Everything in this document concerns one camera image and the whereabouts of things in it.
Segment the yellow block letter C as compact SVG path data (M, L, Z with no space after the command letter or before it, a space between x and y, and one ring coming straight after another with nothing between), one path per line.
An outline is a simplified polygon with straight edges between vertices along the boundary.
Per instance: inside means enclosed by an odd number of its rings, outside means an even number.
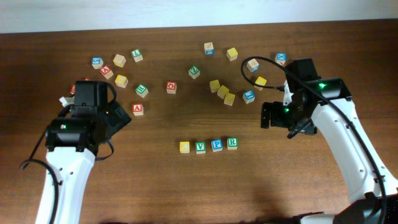
M188 154L190 152L190 142L181 141L179 142L180 153Z

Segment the blue block letter P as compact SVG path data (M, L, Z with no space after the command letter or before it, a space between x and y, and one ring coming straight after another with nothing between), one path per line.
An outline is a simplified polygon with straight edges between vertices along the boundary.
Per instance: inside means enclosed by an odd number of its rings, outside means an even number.
M223 143L220 139L215 139L211 141L211 148L213 152L218 152L223 150Z

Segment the green block letter V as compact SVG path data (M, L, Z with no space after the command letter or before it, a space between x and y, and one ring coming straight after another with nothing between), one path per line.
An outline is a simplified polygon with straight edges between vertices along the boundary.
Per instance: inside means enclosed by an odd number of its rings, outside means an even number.
M206 144L205 142L196 142L195 150L197 154L204 154L206 152Z

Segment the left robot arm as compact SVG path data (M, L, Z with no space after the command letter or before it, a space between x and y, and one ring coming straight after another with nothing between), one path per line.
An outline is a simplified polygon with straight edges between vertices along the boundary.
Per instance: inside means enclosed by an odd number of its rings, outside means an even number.
M44 189L36 223L78 223L85 186L95 162L101 161L98 149L131 117L115 98L112 84L77 81L71 102L45 130L46 169Z

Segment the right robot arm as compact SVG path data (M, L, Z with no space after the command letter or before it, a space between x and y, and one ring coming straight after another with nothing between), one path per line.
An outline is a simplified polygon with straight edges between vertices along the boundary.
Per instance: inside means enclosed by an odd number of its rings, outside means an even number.
M397 223L397 179L388 171L365 133L352 95L340 78L322 79L312 59L284 67L284 99L264 103L261 127L322 133L340 168L350 205L337 214L313 212L292 223Z

